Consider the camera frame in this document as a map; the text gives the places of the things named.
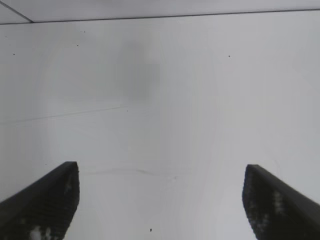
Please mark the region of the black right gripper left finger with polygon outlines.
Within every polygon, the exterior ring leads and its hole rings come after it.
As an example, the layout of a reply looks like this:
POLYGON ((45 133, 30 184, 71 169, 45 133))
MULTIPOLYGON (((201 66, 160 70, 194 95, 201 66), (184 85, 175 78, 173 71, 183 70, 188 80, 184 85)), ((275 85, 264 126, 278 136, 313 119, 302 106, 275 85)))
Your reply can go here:
POLYGON ((79 201, 78 164, 64 162, 0 203, 0 238, 62 240, 79 201))

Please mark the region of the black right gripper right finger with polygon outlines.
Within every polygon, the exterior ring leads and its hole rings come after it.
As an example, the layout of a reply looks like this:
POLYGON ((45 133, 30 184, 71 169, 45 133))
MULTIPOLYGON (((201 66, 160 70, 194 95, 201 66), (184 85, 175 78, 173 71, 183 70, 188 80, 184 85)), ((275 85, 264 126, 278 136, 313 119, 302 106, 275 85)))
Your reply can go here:
POLYGON ((242 204, 258 240, 318 240, 320 206, 257 164, 246 166, 242 204))

